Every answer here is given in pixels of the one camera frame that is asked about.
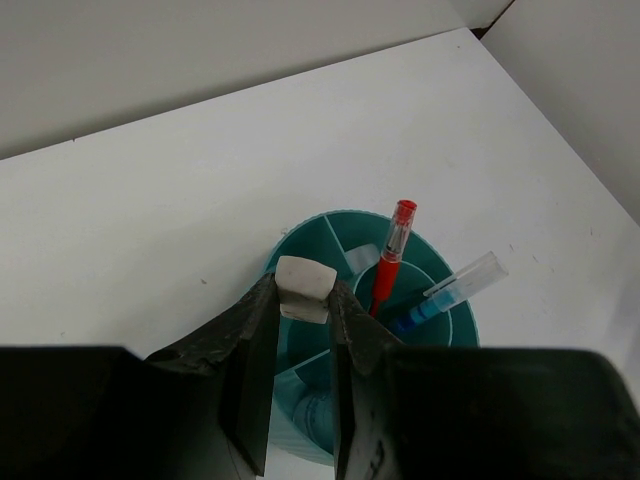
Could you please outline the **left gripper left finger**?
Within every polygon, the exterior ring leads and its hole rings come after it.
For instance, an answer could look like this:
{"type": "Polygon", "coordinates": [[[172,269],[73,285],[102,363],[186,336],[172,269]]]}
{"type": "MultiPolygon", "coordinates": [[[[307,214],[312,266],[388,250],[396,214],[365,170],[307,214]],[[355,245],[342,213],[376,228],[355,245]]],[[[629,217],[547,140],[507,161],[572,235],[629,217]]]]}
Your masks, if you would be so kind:
{"type": "Polygon", "coordinates": [[[120,346],[1,350],[5,479],[254,479],[265,472],[279,330],[267,274],[140,358],[120,346]]]}

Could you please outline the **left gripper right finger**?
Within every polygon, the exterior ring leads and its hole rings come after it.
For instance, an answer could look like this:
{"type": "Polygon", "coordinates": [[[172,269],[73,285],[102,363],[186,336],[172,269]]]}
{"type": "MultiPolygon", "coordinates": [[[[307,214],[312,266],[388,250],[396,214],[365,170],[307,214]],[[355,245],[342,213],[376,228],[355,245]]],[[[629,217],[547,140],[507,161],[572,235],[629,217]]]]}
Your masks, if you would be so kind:
{"type": "Polygon", "coordinates": [[[410,346],[328,298],[339,479],[635,479],[639,413],[576,349],[410,346]]]}

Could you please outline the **clear glue bottle blue cap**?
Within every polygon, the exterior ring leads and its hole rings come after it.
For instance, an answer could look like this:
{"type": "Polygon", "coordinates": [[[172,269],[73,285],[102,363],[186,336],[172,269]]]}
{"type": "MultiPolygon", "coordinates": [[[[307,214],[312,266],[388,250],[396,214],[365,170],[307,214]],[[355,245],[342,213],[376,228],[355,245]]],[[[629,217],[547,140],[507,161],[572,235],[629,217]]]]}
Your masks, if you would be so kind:
{"type": "Polygon", "coordinates": [[[315,392],[302,398],[294,409],[293,422],[317,446],[333,451],[333,406],[329,392],[315,392]]]}

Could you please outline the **red pen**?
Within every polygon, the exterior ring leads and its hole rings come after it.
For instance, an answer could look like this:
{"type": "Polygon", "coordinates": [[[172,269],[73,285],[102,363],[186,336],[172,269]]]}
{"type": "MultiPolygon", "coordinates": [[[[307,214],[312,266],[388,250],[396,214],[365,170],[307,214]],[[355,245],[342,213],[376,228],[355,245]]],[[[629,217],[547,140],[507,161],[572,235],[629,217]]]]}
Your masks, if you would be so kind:
{"type": "Polygon", "coordinates": [[[372,287],[369,314],[375,317],[379,308],[391,296],[400,264],[409,240],[417,204],[408,199],[396,203],[389,231],[381,250],[372,287]]]}

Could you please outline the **white beige eraser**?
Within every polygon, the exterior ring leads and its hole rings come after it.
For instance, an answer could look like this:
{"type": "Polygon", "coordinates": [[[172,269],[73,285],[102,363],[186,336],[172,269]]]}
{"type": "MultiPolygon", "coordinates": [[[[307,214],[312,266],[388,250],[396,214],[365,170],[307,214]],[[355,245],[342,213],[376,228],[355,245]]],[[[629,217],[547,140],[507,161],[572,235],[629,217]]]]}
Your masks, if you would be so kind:
{"type": "Polygon", "coordinates": [[[324,325],[328,320],[328,298],[337,271],[314,260],[283,255],[275,269],[280,313],[284,318],[324,325]]]}

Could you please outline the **blue clear pen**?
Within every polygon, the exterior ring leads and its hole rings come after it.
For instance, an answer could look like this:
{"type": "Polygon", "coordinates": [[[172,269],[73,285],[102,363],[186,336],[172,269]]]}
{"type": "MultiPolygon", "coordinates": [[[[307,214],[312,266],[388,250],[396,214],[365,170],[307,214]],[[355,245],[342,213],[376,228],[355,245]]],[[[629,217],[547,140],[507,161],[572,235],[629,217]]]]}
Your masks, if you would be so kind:
{"type": "Polygon", "coordinates": [[[434,317],[449,312],[484,289],[503,280],[509,272],[493,252],[488,252],[423,293],[423,301],[394,319],[389,330],[404,334],[434,317]]]}

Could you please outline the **clear tape roll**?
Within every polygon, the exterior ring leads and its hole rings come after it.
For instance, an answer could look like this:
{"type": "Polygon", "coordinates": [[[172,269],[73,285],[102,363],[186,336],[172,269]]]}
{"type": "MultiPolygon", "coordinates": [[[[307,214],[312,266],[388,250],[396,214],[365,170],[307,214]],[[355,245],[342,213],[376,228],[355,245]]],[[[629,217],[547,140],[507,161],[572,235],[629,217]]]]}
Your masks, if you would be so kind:
{"type": "Polygon", "coordinates": [[[361,274],[376,265],[380,252],[374,244],[365,244],[352,248],[345,252],[346,262],[354,276],[361,274]]]}

